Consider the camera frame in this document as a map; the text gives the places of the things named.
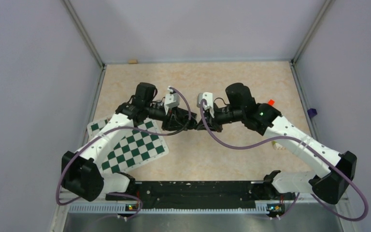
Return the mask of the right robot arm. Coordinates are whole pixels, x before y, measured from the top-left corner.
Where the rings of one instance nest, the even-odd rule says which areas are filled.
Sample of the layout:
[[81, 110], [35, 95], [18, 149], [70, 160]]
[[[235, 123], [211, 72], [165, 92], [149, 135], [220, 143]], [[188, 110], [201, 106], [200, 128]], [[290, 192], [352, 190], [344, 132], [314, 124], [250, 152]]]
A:
[[212, 93], [198, 95], [197, 106], [202, 110], [199, 129], [221, 132], [224, 124], [241, 122], [311, 167], [311, 171], [273, 171], [266, 175], [264, 193], [268, 198], [277, 199], [283, 193], [295, 192], [313, 194], [329, 204], [339, 202], [355, 176], [355, 154], [340, 153], [321, 144], [270, 104], [257, 103], [249, 87], [242, 83], [231, 84], [225, 92], [229, 103], [221, 108], [214, 103]]

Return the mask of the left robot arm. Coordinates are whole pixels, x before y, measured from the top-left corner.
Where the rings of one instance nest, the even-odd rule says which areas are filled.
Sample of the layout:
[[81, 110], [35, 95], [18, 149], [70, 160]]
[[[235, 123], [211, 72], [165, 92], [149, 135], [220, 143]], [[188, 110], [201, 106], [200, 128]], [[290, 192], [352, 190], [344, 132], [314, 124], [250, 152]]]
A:
[[116, 109], [105, 127], [83, 147], [67, 151], [61, 159], [61, 176], [56, 187], [56, 202], [64, 188], [89, 202], [101, 195], [118, 194], [124, 200], [134, 197], [135, 179], [121, 171], [105, 174], [102, 163], [127, 133], [138, 131], [155, 136], [172, 136], [192, 130], [197, 125], [196, 113], [184, 95], [168, 88], [163, 101], [154, 100], [158, 90], [150, 83], [140, 82], [127, 102]]

